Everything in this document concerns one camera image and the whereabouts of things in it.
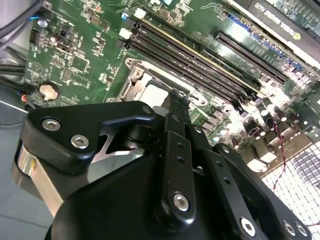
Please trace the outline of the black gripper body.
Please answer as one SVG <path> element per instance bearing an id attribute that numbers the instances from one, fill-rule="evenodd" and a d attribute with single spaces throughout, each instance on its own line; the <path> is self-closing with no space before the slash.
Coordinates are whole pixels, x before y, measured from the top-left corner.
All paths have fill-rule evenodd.
<path id="1" fill-rule="evenodd" d="M 154 205 L 162 168 L 159 157 L 143 157 L 72 193 L 59 208 L 51 240 L 238 240 L 219 196 L 194 173 L 196 217 L 172 232 L 157 220 Z"/>

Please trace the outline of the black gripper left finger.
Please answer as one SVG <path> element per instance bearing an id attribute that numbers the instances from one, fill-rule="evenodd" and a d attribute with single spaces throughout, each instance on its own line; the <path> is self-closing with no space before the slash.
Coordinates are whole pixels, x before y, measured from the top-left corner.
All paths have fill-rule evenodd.
<path id="1" fill-rule="evenodd" d="M 161 115 L 141 101 L 36 109 L 24 121 L 17 165 L 55 218 L 76 191 L 127 164 L 159 158 L 154 214 L 162 225 L 196 218 L 189 101 L 171 92 Z"/>

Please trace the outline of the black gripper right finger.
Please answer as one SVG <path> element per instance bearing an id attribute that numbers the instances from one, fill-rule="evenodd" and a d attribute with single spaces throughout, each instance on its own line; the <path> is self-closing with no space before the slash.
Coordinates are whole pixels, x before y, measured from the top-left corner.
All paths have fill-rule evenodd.
<path id="1" fill-rule="evenodd" d="M 204 132 L 188 124 L 197 216 L 185 240 L 310 240 L 308 227 L 226 144 L 211 146 Z"/>

